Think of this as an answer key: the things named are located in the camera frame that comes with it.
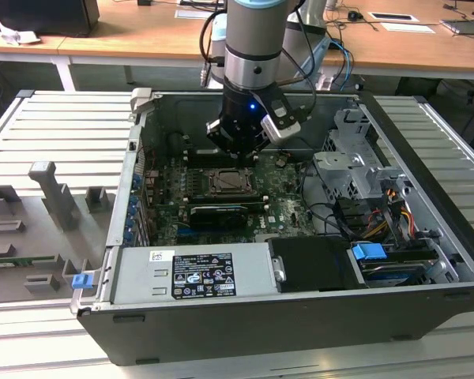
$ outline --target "blue latch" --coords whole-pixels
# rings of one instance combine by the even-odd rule
[[[72,279],[74,290],[93,288],[93,274],[76,274]]]
[[[358,261],[360,259],[385,259],[388,257],[380,243],[359,243],[352,250]]]

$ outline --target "blue clip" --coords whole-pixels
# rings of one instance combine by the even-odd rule
[[[124,231],[123,232],[123,239],[125,241],[130,242],[133,237],[134,237],[134,234],[131,231]]]
[[[76,274],[72,279],[74,290],[93,288],[93,274]]]
[[[386,259],[388,257],[380,243],[359,243],[352,250],[357,261],[360,259]]]

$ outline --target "gray plastic block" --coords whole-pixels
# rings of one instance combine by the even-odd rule
[[[0,245],[0,258],[12,257],[16,253],[16,248],[12,243],[6,245]]]
[[[106,212],[110,208],[105,187],[89,187],[85,200],[90,213]]]
[[[60,256],[60,254],[56,254],[52,259],[39,259],[32,261],[32,265],[37,269],[50,269],[55,270],[57,268],[63,267],[65,261]]]
[[[24,224],[21,220],[0,221],[0,235],[21,233],[24,231]]]
[[[0,216],[11,216],[13,214],[9,203],[21,201],[12,186],[0,186]]]
[[[23,285],[33,295],[54,293],[60,288],[60,283],[53,274],[29,275]]]
[[[73,266],[73,263],[70,259],[67,259],[65,261],[65,266],[63,266],[63,271],[62,271],[62,278],[66,281],[68,285],[72,284],[72,279],[73,276],[78,274],[79,272],[76,270],[76,268]]]
[[[72,194],[70,193],[70,188],[68,187],[67,184],[58,184],[58,187],[60,191],[62,192],[62,197],[66,200],[69,209],[72,210],[73,207],[76,204],[76,201],[73,199]],[[46,207],[46,210],[48,213],[51,213],[51,208],[49,207],[49,201],[45,197],[42,198],[42,202],[44,203],[44,206]]]
[[[93,266],[92,264],[89,262],[89,259],[84,259],[82,261],[82,269],[81,269],[81,272],[83,271],[89,271],[89,270],[93,270]]]
[[[34,162],[30,167],[28,176],[39,183],[46,197],[48,207],[51,213],[56,216],[60,227],[64,231],[69,231],[75,226],[72,213],[70,213],[73,207],[71,204],[73,198],[72,201],[67,201],[67,195],[62,193],[59,184],[56,182],[55,171],[56,165],[54,162]]]

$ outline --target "power supply label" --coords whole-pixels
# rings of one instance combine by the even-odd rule
[[[231,253],[174,256],[172,297],[176,300],[235,295]]]

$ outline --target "metal slats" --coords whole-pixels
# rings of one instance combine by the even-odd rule
[[[126,92],[35,92],[0,134],[0,185],[20,196],[42,195],[28,177],[33,162],[54,161],[72,194],[89,186],[114,193],[130,127]]]
[[[474,227],[474,163],[416,101],[415,105],[411,99],[378,102]],[[378,146],[390,164],[398,165],[384,141],[379,140]]]
[[[3,140],[125,140],[129,130],[7,130]]]
[[[16,121],[10,126],[11,130],[15,129],[86,129],[86,130],[101,130],[101,129],[122,129],[130,130],[133,125],[132,122],[123,121],[56,121],[49,120],[24,120]]]

